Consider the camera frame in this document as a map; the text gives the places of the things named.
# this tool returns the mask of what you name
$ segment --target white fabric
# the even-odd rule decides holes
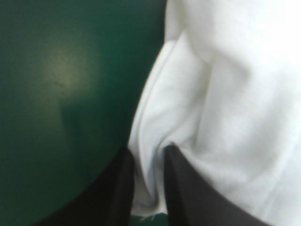
[[[301,225],[301,5],[169,0],[165,44],[128,143],[132,214],[166,213],[175,143],[219,193],[275,226]]]

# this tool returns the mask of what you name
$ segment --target green surface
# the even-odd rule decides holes
[[[163,0],[0,1],[0,226],[65,205],[127,143],[164,9]]]

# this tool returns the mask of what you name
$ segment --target white cloth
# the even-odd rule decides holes
[[[301,225],[301,3],[169,0],[128,143],[133,215],[166,213],[163,148],[275,226]]]

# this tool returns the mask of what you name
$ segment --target white shirt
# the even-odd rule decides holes
[[[163,148],[175,143],[228,200],[301,225],[301,3],[169,0],[165,44],[128,143],[132,214],[166,213]]]

